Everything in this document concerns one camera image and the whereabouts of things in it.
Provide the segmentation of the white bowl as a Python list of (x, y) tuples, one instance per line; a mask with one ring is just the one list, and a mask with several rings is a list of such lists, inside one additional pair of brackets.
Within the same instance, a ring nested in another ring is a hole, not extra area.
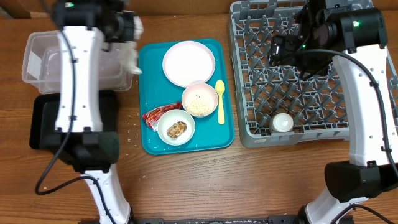
[(161, 116), (157, 132), (164, 143), (180, 146), (193, 137), (195, 122), (193, 117), (184, 110), (170, 110)]

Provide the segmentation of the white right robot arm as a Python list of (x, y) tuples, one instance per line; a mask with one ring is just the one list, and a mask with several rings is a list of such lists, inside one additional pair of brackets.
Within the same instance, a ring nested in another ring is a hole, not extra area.
[(291, 65), (302, 80), (334, 66), (349, 122), (347, 161), (325, 167), (326, 188), (295, 223), (338, 223), (351, 209), (397, 188), (397, 130), (386, 77), (387, 31), (382, 12), (347, 1), (308, 0), (295, 15), (298, 35), (272, 39), (269, 61)]

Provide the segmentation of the white rice pile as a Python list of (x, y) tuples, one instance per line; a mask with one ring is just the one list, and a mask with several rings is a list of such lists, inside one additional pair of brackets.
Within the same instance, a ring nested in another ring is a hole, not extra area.
[(194, 116), (207, 116), (213, 111), (213, 106), (203, 99), (194, 99), (185, 105), (185, 109)]

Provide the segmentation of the pink bowl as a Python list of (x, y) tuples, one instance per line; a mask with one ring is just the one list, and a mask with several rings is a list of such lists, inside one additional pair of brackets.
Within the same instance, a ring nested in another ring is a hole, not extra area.
[(212, 114), (217, 108), (218, 94), (209, 84), (194, 83), (184, 90), (182, 105), (192, 116), (203, 118)]

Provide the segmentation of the white napkin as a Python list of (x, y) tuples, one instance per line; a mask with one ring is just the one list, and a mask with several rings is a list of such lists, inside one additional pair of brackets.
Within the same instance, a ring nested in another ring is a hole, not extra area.
[(137, 53), (136, 41), (140, 39), (144, 28), (139, 16), (134, 16), (134, 38), (122, 44), (119, 53), (121, 67), (133, 75), (140, 75), (142, 70), (138, 67), (139, 54)]

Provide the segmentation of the cream plastic cup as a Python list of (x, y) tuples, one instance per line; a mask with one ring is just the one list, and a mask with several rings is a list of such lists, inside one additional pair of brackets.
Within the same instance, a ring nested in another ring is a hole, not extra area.
[(269, 122), (269, 129), (272, 133), (286, 133), (293, 130), (293, 118), (287, 113), (279, 113), (273, 116)]

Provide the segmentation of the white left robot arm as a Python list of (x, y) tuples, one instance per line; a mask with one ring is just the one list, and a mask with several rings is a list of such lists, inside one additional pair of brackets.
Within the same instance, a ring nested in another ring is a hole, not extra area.
[[(41, 1), (58, 29), (61, 89), (53, 131), (39, 145), (53, 159), (35, 186), (37, 195), (51, 194), (84, 180), (95, 200), (100, 223), (131, 223), (132, 208), (116, 171), (120, 144), (117, 131), (105, 131), (100, 112), (100, 52), (107, 43), (132, 43), (136, 16), (125, 1)], [(71, 165), (78, 177), (50, 190), (40, 186), (57, 160)]]

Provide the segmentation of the brown food scrap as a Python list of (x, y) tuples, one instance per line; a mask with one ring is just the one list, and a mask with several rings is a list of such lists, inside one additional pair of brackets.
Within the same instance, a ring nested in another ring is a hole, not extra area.
[(187, 125), (183, 121), (178, 121), (171, 125), (169, 129), (167, 130), (167, 135), (168, 137), (172, 139), (177, 139), (179, 136), (181, 136), (185, 131), (187, 130)]

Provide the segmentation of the red snack wrapper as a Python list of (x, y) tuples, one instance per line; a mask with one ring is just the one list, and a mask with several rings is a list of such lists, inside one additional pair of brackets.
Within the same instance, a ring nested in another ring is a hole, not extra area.
[(176, 103), (156, 107), (153, 110), (150, 110), (147, 113), (143, 114), (142, 118), (149, 128), (151, 128), (153, 131), (157, 131), (160, 118), (166, 112), (174, 109), (180, 109), (181, 107), (182, 103), (177, 101)]

